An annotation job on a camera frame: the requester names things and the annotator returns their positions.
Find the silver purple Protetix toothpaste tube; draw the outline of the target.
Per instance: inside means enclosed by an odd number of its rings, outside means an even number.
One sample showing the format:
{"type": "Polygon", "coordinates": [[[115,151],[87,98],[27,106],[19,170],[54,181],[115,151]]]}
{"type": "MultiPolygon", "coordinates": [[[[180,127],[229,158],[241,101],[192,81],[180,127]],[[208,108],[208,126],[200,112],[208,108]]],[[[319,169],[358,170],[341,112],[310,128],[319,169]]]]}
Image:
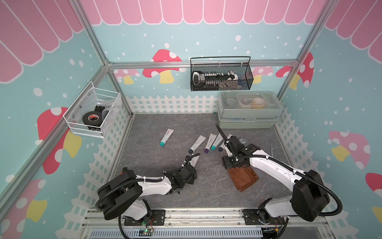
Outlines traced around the silver purple Protetix toothpaste tube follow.
{"type": "Polygon", "coordinates": [[[242,138],[242,137],[239,139],[239,141],[240,141],[242,144],[245,144],[245,143],[247,142],[247,140],[244,139],[244,138],[242,138]]]}

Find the brown cloth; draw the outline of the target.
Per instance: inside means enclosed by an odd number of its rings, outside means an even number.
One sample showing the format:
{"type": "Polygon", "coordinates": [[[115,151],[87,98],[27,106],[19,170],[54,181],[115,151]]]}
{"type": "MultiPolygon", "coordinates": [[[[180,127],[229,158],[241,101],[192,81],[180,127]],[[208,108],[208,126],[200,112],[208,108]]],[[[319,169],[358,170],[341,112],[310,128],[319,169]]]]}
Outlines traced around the brown cloth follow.
{"type": "Polygon", "coordinates": [[[240,192],[245,191],[259,180],[258,174],[251,166],[234,167],[227,172],[234,186],[240,192]]]}

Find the white green cap toothpaste tube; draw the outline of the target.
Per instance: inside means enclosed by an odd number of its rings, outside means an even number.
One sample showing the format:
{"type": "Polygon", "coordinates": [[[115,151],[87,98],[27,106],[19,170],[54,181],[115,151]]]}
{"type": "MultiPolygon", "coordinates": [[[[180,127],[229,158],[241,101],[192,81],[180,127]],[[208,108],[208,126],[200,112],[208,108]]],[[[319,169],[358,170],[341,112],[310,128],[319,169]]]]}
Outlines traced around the white green cap toothpaste tube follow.
{"type": "Polygon", "coordinates": [[[211,146],[211,150],[216,150],[216,149],[219,147],[219,145],[221,144],[222,141],[223,141],[223,137],[222,137],[221,134],[219,134],[219,135],[216,137],[214,143],[212,144],[212,146],[211,146]]]}

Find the white R&O purple cap tube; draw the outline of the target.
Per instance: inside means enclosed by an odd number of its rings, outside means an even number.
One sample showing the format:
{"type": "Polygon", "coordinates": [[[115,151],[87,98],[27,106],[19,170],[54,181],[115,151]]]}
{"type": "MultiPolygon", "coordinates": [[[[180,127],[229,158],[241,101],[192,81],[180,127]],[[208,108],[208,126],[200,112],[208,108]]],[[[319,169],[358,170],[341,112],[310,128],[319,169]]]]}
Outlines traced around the white R&O purple cap tube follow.
{"type": "Polygon", "coordinates": [[[216,137],[217,137],[217,135],[212,134],[212,133],[210,134],[208,141],[207,141],[207,144],[206,144],[206,147],[205,147],[205,150],[204,150],[205,153],[208,153],[210,151],[216,137]]]}

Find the white dark cap toothpaste tube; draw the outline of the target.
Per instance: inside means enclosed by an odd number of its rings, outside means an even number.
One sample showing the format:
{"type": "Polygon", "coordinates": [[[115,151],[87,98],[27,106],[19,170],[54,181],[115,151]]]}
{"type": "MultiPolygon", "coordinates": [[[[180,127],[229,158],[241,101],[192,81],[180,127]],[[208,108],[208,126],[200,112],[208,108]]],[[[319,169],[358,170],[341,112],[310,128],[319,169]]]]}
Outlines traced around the white dark cap toothpaste tube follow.
{"type": "Polygon", "coordinates": [[[206,138],[202,135],[198,137],[198,139],[194,142],[194,144],[189,149],[189,153],[192,154],[194,151],[206,140],[206,138]]]}

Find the white pink cap toothpaste tube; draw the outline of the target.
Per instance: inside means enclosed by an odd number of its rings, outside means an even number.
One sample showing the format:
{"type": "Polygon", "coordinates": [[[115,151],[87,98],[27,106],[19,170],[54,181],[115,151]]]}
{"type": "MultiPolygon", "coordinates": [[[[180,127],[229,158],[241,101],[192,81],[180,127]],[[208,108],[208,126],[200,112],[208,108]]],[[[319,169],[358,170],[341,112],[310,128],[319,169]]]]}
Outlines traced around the white pink cap toothpaste tube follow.
{"type": "Polygon", "coordinates": [[[195,157],[193,157],[192,158],[192,160],[191,160],[191,166],[193,166],[193,167],[196,167],[196,164],[197,164],[197,162],[198,162],[198,160],[199,160],[199,155],[197,155],[197,156],[195,156],[195,157]]]}

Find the white R&O tube red scribble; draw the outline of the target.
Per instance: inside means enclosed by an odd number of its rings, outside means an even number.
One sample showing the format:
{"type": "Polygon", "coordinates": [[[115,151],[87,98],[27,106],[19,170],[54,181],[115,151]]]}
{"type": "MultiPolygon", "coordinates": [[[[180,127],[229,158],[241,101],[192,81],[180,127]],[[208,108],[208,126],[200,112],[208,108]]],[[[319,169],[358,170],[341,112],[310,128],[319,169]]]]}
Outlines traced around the white R&O tube red scribble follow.
{"type": "Polygon", "coordinates": [[[222,152],[223,150],[225,150],[225,148],[226,148],[225,140],[223,140],[223,143],[222,143],[222,144],[220,145],[220,147],[218,148],[218,151],[219,151],[219,152],[222,152]]]}

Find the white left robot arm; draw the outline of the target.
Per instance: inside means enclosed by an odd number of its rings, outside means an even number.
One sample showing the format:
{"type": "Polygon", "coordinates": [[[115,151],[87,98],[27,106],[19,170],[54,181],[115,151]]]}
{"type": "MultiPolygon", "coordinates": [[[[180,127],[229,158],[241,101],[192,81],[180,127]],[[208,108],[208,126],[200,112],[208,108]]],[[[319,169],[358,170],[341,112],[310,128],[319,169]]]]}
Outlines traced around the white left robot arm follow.
{"type": "Polygon", "coordinates": [[[141,197],[179,193],[196,179],[197,171],[191,164],[164,172],[159,177],[139,176],[125,167],[120,175],[98,190],[95,208],[103,212],[105,220],[120,217],[145,225],[153,218],[153,212],[141,197]]]}

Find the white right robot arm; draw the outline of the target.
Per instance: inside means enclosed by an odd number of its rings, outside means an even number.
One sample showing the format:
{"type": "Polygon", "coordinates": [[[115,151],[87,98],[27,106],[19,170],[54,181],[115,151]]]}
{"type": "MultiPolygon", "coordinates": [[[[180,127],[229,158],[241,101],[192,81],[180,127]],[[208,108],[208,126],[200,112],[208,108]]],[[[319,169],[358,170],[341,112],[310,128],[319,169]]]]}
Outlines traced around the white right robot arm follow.
{"type": "Polygon", "coordinates": [[[292,192],[292,195],[287,197],[269,198],[258,207],[258,215],[263,224],[284,216],[299,216],[312,222],[318,216],[330,217],[342,212],[343,204],[340,198],[324,185],[316,171],[296,169],[254,144],[244,145],[235,136],[224,139],[224,145],[227,156],[222,160],[226,169],[244,166],[257,168],[292,192]]]}

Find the green plastic storage box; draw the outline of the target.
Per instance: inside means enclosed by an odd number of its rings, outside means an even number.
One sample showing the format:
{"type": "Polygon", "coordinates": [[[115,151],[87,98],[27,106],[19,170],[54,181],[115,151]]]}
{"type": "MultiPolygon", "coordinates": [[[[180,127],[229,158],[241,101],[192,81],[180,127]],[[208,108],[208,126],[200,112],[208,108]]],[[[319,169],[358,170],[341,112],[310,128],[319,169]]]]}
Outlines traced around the green plastic storage box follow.
{"type": "Polygon", "coordinates": [[[220,128],[271,128],[281,117],[283,106],[273,92],[223,92],[217,100],[220,128]]]}

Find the black tape roll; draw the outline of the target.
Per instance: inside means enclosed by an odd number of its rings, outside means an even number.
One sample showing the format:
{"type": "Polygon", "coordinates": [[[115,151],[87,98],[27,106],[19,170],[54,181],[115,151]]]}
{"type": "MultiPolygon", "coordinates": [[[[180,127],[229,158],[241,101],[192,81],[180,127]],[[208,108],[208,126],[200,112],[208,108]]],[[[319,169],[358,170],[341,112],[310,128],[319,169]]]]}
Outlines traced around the black tape roll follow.
{"type": "Polygon", "coordinates": [[[98,111],[88,112],[83,115],[82,121],[85,125],[100,127],[102,125],[102,113],[98,111]]]}

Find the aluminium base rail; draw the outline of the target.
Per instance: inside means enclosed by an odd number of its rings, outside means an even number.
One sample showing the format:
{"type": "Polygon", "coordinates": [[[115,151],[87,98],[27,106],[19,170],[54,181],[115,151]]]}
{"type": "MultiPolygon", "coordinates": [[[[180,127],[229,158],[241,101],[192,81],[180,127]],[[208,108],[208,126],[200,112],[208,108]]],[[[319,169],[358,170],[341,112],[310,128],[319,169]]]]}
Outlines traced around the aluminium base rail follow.
{"type": "Polygon", "coordinates": [[[167,209],[162,226],[125,226],[130,239],[261,239],[267,232],[283,230],[282,239],[333,239],[323,217],[307,222],[291,217],[286,225],[248,225],[242,208],[167,209]]]}

